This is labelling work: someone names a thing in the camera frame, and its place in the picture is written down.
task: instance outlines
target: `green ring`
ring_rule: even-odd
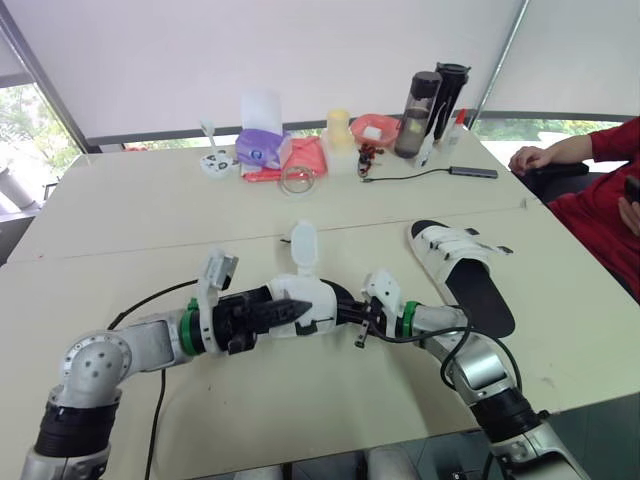
[[[180,343],[182,344],[182,348],[184,348],[184,353],[191,357],[195,357],[198,355],[196,349],[193,347],[193,342],[191,341],[191,314],[193,310],[186,310],[182,314],[182,318],[180,319]]]
[[[420,305],[418,302],[409,301],[404,306],[404,313],[402,314],[402,336],[411,336],[411,327],[413,323],[413,315],[416,313],[416,307]]]

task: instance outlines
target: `red shirt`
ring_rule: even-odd
[[[640,178],[640,117],[619,127],[590,134],[596,162],[629,160],[584,191],[566,194],[549,204],[556,217],[602,265],[622,277],[640,301],[640,237],[620,218],[628,175]]]

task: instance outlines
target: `phone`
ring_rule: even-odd
[[[629,203],[640,203],[640,179],[628,175],[624,181],[624,196]]]
[[[450,167],[449,173],[468,177],[498,178],[497,170],[488,170],[486,168]]]

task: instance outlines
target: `human hand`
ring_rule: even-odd
[[[522,147],[518,150],[511,161],[509,168],[513,173],[522,177],[527,170],[532,168],[541,168],[551,163],[552,154],[549,150],[538,147]]]
[[[629,203],[626,198],[620,197],[618,199],[618,210],[624,224],[629,227],[629,230],[636,237],[640,237],[640,203]]]

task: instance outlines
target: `toothbrush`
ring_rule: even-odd
[[[213,140],[213,134],[216,131],[216,127],[213,125],[211,120],[202,120],[200,119],[200,128],[204,132],[204,134],[209,137],[209,141],[211,142],[211,149],[213,153],[216,153],[216,142]]]

